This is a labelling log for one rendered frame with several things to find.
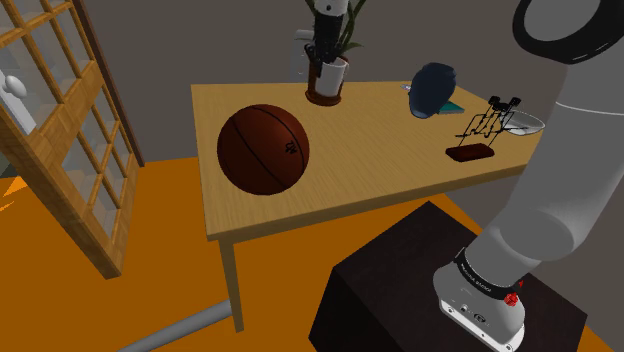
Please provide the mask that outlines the clear glass bowl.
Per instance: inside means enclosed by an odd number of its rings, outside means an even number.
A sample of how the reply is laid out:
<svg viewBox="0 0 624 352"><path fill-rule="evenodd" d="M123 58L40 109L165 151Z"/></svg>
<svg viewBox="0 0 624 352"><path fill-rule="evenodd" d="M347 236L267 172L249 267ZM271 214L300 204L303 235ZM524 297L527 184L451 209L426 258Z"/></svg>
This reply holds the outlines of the clear glass bowl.
<svg viewBox="0 0 624 352"><path fill-rule="evenodd" d="M500 121L505 131L516 136L531 135L545 127L545 123L541 119L517 109L512 109L501 115Z"/></svg>

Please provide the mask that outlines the wooden table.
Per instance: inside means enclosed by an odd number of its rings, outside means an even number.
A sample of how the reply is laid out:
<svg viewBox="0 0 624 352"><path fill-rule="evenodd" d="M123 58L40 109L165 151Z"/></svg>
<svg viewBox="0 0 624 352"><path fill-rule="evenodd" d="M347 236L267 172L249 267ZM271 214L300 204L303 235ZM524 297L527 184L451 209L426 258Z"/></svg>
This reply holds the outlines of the wooden table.
<svg viewBox="0 0 624 352"><path fill-rule="evenodd" d="M520 174L541 135L497 136L492 158L459 163L446 149L486 100L457 88L462 114L418 119L400 82L348 82L333 107L310 103L303 83L194 84L192 106L206 237L218 243L236 331L244 329L234 246L361 212ZM217 158L217 139L238 110L268 103L292 113L310 142L301 179L273 196L235 187Z"/></svg>

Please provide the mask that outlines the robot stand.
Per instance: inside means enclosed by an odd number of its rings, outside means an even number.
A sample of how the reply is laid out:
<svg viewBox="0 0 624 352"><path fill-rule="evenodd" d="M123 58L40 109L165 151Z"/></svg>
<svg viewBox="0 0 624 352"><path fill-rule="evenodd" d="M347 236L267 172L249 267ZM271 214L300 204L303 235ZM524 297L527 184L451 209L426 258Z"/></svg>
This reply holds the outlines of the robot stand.
<svg viewBox="0 0 624 352"><path fill-rule="evenodd" d="M426 202L335 265L309 333L317 352L494 352L442 312L436 269L475 239Z"/></svg>

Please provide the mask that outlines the dark blue vase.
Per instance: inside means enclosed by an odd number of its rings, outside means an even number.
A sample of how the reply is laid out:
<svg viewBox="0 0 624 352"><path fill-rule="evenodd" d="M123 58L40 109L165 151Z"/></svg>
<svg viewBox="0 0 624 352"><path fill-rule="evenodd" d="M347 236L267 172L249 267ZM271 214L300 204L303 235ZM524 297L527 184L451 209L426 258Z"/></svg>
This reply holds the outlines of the dark blue vase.
<svg viewBox="0 0 624 352"><path fill-rule="evenodd" d="M425 64L410 85L409 109L416 118L427 119L437 114L451 98L456 88L456 71L437 62Z"/></svg>

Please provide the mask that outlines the wooden door with glass panes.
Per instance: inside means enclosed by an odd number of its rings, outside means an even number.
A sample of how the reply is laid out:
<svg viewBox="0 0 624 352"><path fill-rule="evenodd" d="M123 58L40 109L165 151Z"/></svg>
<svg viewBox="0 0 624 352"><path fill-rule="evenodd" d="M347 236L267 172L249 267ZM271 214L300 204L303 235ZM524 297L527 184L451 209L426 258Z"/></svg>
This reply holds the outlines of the wooden door with glass panes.
<svg viewBox="0 0 624 352"><path fill-rule="evenodd" d="M144 161L83 0L0 0L0 155L120 276Z"/></svg>

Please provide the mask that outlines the brown basketball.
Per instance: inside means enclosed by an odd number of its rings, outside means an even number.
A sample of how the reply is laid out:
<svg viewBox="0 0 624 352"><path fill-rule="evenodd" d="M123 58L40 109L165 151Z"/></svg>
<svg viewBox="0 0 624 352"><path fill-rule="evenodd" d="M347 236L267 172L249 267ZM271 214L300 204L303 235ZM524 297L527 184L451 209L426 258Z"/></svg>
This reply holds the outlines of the brown basketball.
<svg viewBox="0 0 624 352"><path fill-rule="evenodd" d="M307 133L287 110L255 104L234 113L217 139L219 166L237 188L275 195L294 186L310 157Z"/></svg>

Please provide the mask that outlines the potted plant brown white pot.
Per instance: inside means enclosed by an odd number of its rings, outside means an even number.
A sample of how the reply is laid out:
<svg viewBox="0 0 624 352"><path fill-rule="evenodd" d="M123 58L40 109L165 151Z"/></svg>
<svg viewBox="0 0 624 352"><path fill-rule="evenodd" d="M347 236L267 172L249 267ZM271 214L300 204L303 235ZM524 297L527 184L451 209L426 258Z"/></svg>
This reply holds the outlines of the potted plant brown white pot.
<svg viewBox="0 0 624 352"><path fill-rule="evenodd" d="M343 16L343 24L337 46L330 53L318 53L314 46L313 35L309 43L304 45L304 52L309 61L307 99L319 106L335 106L341 101L341 91L349 62L344 54L362 44L353 42L355 22L362 7L368 0L304 0L315 14Z"/></svg>

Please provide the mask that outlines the grey pipe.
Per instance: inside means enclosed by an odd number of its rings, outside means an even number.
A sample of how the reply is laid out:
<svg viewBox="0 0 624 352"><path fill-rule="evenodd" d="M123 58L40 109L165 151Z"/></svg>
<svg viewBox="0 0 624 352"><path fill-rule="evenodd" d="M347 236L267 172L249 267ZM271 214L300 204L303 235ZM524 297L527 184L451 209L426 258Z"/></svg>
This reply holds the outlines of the grey pipe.
<svg viewBox="0 0 624 352"><path fill-rule="evenodd" d="M117 352L150 352L222 321L231 315L231 303L229 299L226 299L137 340Z"/></svg>

